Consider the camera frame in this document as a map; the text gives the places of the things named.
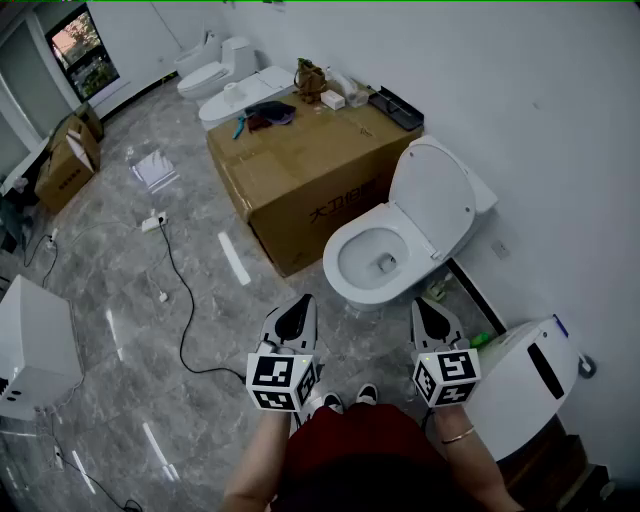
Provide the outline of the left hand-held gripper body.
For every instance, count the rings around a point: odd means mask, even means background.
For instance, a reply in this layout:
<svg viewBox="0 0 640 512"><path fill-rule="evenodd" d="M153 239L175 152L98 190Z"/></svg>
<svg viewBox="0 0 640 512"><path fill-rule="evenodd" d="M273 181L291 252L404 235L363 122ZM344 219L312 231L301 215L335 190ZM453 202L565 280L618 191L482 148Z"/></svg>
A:
<svg viewBox="0 0 640 512"><path fill-rule="evenodd" d="M303 410L319 381L316 347L306 352L302 335L284 343L259 342L247 356L246 389L260 410L295 412Z"/></svg>

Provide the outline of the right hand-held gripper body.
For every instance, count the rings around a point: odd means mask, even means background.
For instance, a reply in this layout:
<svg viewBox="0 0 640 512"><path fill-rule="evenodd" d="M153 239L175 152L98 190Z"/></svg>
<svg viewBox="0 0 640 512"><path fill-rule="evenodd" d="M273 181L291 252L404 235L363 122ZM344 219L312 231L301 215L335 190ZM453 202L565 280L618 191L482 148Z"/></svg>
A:
<svg viewBox="0 0 640 512"><path fill-rule="evenodd" d="M481 380L478 352L458 343L457 348L441 346L412 353L412 380L420 396L431 408L460 405L469 400Z"/></svg>

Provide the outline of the person's left forearm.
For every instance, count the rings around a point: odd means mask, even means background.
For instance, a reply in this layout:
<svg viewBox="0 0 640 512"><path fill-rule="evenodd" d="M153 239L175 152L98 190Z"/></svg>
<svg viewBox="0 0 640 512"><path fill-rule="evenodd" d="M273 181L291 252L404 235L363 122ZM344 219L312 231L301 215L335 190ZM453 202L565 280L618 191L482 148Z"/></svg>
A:
<svg viewBox="0 0 640 512"><path fill-rule="evenodd" d="M265 512L277 494L291 428L289 412L264 411L231 479L220 512Z"/></svg>

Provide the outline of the white toilet with black slot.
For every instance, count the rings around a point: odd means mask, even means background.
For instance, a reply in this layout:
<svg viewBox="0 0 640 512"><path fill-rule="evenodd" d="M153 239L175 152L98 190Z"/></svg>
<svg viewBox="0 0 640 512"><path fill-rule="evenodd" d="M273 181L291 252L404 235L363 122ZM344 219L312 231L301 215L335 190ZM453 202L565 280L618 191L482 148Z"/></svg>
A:
<svg viewBox="0 0 640 512"><path fill-rule="evenodd" d="M500 461L556 415L578 378L579 357L552 317L508 330L481 347L478 355L482 380L465 411Z"/></svg>

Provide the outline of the white toilet lid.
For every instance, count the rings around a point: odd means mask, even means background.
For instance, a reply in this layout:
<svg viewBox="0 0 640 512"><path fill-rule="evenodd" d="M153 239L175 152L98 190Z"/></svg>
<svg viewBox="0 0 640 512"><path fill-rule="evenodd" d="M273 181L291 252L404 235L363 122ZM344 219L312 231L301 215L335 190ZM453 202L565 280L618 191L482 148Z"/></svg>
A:
<svg viewBox="0 0 640 512"><path fill-rule="evenodd" d="M461 165L435 139L411 142L400 156L389 192L435 254L445 258L470 230L476 197Z"/></svg>

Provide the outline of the white toilet with flat lid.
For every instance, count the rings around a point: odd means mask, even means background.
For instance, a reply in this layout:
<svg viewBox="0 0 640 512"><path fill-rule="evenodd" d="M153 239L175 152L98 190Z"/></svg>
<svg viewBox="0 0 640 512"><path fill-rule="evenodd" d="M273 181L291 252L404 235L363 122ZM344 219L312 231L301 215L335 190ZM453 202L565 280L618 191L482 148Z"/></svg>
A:
<svg viewBox="0 0 640 512"><path fill-rule="evenodd" d="M200 107L199 119L206 131L244 116L247 107L277 100L295 91L294 75L278 66L265 68L238 83L244 92L241 101L227 103L223 98L223 89Z"/></svg>

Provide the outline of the person's dark red skirt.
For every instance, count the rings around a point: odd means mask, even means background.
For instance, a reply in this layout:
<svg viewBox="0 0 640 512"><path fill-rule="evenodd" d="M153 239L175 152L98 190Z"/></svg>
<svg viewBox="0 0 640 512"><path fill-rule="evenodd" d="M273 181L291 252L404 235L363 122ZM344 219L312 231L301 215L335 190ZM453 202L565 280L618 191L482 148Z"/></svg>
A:
<svg viewBox="0 0 640 512"><path fill-rule="evenodd" d="M272 512L484 512L393 405L318 409L288 441Z"/></svg>

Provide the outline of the large brown cardboard box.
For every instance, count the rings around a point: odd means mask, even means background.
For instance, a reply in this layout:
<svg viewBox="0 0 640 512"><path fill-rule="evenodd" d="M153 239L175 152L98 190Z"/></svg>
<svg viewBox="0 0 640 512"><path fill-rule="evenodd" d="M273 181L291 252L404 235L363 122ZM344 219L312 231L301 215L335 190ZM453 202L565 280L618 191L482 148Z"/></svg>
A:
<svg viewBox="0 0 640 512"><path fill-rule="evenodd" d="M337 229L387 202L400 155L423 130L371 105L282 101L296 109L290 123L239 131L229 120L206 140L236 211L287 277L321 259Z"/></svg>

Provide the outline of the shiny white sheet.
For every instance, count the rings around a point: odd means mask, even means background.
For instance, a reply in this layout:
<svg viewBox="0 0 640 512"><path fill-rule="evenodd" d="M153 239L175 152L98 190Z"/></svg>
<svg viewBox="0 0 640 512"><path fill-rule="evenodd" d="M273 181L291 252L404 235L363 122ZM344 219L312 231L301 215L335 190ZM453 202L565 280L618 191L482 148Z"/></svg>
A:
<svg viewBox="0 0 640 512"><path fill-rule="evenodd" d="M133 174L155 194L179 178L172 162L156 150L130 166Z"/></svg>

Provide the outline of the dark purple cloth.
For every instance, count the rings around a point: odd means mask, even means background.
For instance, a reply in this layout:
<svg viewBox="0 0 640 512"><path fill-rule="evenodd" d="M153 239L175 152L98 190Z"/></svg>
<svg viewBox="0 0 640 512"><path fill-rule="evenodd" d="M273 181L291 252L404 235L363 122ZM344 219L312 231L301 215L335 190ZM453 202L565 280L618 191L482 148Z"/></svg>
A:
<svg viewBox="0 0 640 512"><path fill-rule="evenodd" d="M281 101L266 101L247 107L246 118L254 114L261 115L272 122L272 125L286 125L290 123L296 112L296 107Z"/></svg>

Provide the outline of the black metal tray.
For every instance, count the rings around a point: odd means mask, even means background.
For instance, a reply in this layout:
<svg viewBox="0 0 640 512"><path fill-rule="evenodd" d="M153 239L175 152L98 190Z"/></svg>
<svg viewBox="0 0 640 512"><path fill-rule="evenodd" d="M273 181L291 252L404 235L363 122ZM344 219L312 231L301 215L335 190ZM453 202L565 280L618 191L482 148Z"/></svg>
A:
<svg viewBox="0 0 640 512"><path fill-rule="evenodd" d="M383 86L369 95L368 103L405 131L413 131L424 126L422 112Z"/></svg>

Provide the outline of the white box-shaped appliance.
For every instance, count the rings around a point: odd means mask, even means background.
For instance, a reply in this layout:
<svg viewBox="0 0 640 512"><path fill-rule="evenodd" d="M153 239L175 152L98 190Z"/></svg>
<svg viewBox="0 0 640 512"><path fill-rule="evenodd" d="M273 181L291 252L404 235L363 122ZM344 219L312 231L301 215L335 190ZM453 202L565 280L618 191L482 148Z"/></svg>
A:
<svg viewBox="0 0 640 512"><path fill-rule="evenodd" d="M0 416L32 421L81 378L69 302L17 276L0 300Z"/></svg>

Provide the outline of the clear plastic wrapped tube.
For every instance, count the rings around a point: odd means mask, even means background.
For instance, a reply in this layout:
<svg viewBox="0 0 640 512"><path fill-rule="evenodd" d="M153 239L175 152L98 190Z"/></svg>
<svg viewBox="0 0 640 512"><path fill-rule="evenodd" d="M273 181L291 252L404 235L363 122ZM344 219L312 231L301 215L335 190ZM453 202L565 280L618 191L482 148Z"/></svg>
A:
<svg viewBox="0 0 640 512"><path fill-rule="evenodd" d="M337 69L328 67L326 77L329 88L340 94L346 104L352 108L362 107L368 103L369 93L356 81Z"/></svg>

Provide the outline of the small closed cardboard box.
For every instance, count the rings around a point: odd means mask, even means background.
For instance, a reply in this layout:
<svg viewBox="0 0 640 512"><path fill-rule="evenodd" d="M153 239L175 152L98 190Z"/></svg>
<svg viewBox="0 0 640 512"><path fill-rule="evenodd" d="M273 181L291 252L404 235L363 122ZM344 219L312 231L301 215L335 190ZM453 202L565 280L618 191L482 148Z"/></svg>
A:
<svg viewBox="0 0 640 512"><path fill-rule="evenodd" d="M74 114L87 126L94 139L101 142L104 138L104 126L90 103L82 103L74 110Z"/></svg>

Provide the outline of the dark framed window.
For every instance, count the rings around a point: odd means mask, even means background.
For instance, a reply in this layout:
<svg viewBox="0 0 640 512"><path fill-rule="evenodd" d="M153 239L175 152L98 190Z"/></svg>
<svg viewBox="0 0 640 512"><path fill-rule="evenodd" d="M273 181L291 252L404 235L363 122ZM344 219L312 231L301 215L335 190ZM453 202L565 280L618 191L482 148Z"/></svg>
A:
<svg viewBox="0 0 640 512"><path fill-rule="evenodd" d="M77 98L86 102L120 75L85 2L54 19L41 22L45 39Z"/></svg>

